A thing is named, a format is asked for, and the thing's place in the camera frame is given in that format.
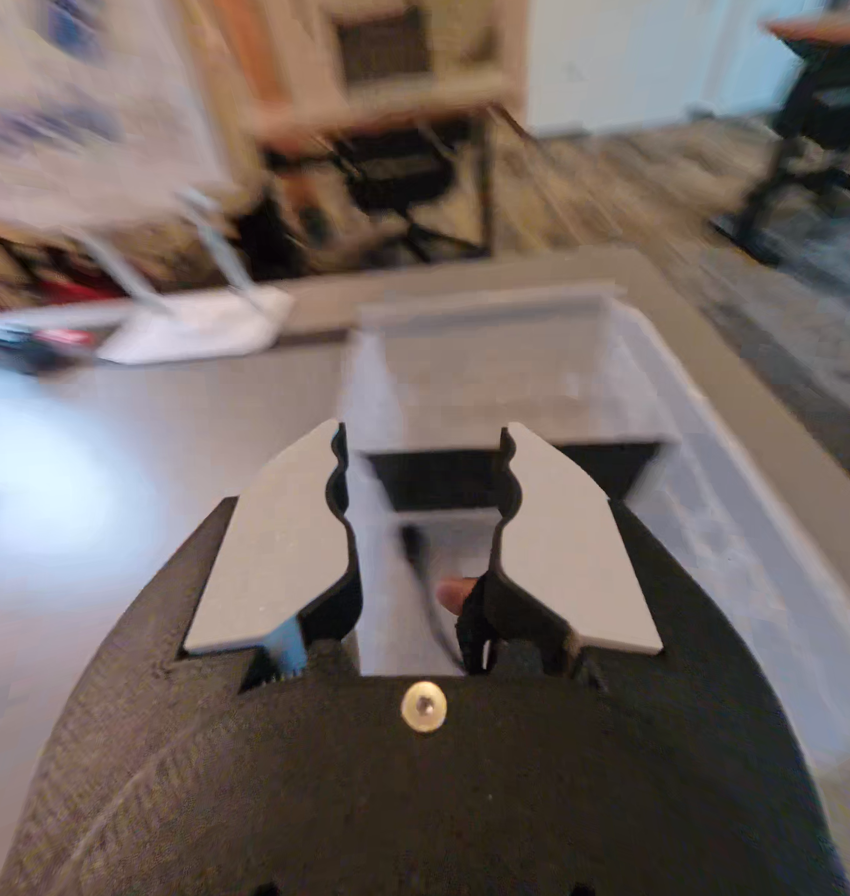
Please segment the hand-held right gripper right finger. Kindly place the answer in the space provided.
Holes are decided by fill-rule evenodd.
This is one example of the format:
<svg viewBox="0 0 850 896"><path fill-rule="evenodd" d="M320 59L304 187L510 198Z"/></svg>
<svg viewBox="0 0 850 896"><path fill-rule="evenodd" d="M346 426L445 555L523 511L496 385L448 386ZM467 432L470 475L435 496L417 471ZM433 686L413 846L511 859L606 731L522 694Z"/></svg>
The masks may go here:
<svg viewBox="0 0 850 896"><path fill-rule="evenodd" d="M656 656L662 639L610 499L521 423L505 427L501 521L491 550L491 624L545 656L594 647Z"/></svg>

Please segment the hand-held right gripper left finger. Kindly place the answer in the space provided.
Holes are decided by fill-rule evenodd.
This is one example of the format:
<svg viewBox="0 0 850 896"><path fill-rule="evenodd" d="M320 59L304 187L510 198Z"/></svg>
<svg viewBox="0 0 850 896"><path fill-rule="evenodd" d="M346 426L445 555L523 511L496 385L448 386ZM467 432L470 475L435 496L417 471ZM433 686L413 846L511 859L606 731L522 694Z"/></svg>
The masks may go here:
<svg viewBox="0 0 850 896"><path fill-rule="evenodd" d="M346 435L340 421L324 421L240 493L184 638L188 654L263 648L304 658L315 643L351 636L363 589Z"/></svg>

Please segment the clear plastic bin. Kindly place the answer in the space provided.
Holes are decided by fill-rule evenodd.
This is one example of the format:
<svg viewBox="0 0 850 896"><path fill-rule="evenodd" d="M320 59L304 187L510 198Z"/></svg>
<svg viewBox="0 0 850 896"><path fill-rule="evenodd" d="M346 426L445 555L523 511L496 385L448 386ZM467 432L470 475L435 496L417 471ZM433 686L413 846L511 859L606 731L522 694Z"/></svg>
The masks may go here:
<svg viewBox="0 0 850 896"><path fill-rule="evenodd" d="M478 575L501 428L522 423L621 496L759 660L814 771L850 760L850 593L648 319L608 283L360 313L341 418L370 674L454 674L426 596Z"/></svg>

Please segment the person's right hand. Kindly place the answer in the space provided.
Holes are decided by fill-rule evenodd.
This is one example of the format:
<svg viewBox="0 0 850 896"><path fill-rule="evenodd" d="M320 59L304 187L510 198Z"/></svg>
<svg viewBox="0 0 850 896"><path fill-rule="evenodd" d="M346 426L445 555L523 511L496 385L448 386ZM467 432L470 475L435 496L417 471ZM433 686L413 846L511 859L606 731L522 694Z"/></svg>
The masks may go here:
<svg viewBox="0 0 850 896"><path fill-rule="evenodd" d="M478 578L473 577L443 578L436 586L436 600L447 612L459 617L477 584Z"/></svg>

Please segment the red and black object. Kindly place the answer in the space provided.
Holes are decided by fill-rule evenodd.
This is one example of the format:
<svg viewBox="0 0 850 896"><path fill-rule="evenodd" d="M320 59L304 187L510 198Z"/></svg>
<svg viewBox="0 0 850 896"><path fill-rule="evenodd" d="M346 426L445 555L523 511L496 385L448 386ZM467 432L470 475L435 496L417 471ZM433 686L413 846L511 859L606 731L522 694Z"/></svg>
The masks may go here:
<svg viewBox="0 0 850 896"><path fill-rule="evenodd" d="M100 342L89 330L0 323L0 368L30 376L53 373L93 358Z"/></svg>

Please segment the black office chair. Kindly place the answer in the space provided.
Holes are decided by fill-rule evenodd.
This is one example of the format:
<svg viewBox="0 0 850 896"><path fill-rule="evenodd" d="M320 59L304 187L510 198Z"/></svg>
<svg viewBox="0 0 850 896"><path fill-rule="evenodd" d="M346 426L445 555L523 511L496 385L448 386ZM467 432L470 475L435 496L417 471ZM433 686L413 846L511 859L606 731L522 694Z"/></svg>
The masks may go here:
<svg viewBox="0 0 850 896"><path fill-rule="evenodd" d="M419 206L431 205L458 185L461 152L474 153L473 173L479 212L479 240L434 230L414 217ZM495 250L493 152L486 116L456 117L436 126L392 129L337 140L330 153L341 171L353 205L368 218L392 215L403 224L385 238L374 258L386 261L403 251L417 263L490 258Z"/></svg>
<svg viewBox="0 0 850 896"><path fill-rule="evenodd" d="M799 187L831 210L836 195L850 194L850 25L771 25L770 32L800 58L800 73L773 118L778 142L766 176L740 210L710 226L756 263L775 268L781 256L765 224L780 195Z"/></svg>

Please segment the instruction poster board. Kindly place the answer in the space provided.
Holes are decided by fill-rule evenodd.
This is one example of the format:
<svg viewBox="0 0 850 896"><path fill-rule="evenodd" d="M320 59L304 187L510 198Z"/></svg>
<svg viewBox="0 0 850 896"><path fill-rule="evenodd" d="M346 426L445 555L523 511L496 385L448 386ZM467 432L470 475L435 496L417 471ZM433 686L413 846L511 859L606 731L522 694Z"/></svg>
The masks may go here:
<svg viewBox="0 0 850 896"><path fill-rule="evenodd" d="M229 185L174 2L0 1L0 222L89 228Z"/></svg>

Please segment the wooden table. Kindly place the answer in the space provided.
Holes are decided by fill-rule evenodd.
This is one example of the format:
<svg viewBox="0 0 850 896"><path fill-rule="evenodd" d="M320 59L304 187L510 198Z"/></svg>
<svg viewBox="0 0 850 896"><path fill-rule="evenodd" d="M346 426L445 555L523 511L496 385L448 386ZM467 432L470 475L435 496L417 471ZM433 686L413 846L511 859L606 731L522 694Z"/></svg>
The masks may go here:
<svg viewBox="0 0 850 896"><path fill-rule="evenodd" d="M532 135L513 116L513 91L496 70L474 70L438 79L432 75L401 78L392 84L352 91L341 99L316 104L252 100L244 114L265 167L276 175L296 174L333 164L337 140L417 126L436 126L456 117L486 116L520 140Z"/></svg>

